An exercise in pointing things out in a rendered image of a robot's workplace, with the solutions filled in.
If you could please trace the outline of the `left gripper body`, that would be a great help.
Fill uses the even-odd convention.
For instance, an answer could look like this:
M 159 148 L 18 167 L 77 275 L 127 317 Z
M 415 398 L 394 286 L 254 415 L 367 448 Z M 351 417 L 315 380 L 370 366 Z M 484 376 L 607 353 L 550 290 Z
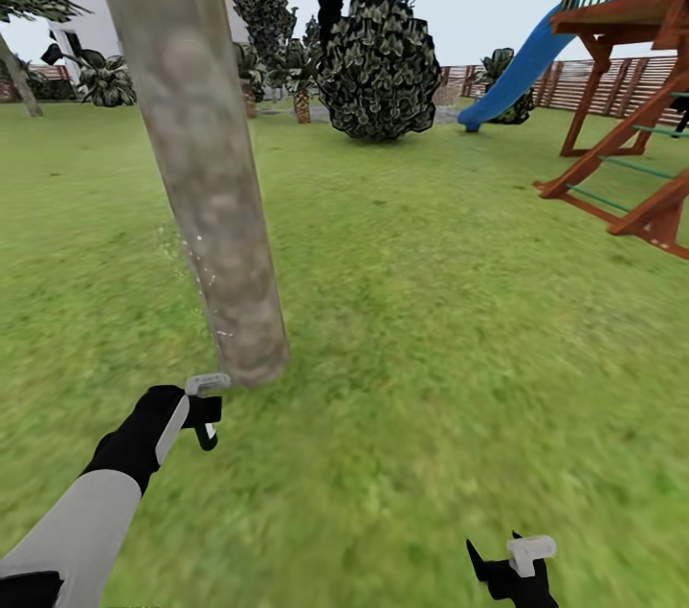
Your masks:
M 193 396 L 191 401 L 194 403 L 194 413 L 184 424 L 184 428 L 194 428 L 197 425 L 215 423 L 221 420 L 221 396 L 200 398 Z

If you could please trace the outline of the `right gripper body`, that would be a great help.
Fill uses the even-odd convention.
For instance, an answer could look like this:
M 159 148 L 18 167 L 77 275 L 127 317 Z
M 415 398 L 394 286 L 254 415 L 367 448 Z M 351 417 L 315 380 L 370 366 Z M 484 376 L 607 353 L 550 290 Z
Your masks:
M 547 590 L 547 573 L 542 559 L 533 561 L 535 576 L 521 578 L 508 561 L 488 562 L 490 593 L 496 600 L 511 598 L 517 608 L 534 608 L 537 601 L 555 600 Z

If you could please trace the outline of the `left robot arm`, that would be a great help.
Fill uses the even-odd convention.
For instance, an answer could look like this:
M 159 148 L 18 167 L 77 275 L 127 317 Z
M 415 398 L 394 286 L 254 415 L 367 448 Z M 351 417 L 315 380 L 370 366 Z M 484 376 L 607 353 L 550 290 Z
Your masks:
M 228 375 L 214 372 L 189 377 L 182 392 L 150 387 L 49 513 L 0 560 L 0 608 L 97 608 L 150 474 L 181 429 L 221 420 L 221 396 L 202 392 L 229 386 Z

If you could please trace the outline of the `pesticide atomizer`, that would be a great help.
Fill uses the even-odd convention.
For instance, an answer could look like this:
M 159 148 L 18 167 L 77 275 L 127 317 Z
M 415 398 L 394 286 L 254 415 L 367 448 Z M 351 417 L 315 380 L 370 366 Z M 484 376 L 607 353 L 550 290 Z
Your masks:
M 197 425 L 194 430 L 203 451 L 209 452 L 217 445 L 217 435 L 213 423 Z

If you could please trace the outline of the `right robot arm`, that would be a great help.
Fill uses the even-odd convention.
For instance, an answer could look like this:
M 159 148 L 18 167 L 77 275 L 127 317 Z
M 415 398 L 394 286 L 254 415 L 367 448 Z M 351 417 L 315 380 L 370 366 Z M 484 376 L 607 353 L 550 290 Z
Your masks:
M 514 539 L 506 548 L 514 556 L 509 561 L 487 562 L 481 559 L 468 538 L 466 544 L 479 582 L 487 581 L 490 570 L 490 593 L 496 600 L 511 598 L 517 608 L 558 608 L 547 590 L 544 558 L 556 554 L 557 545 L 545 534 L 522 538 L 512 532 Z

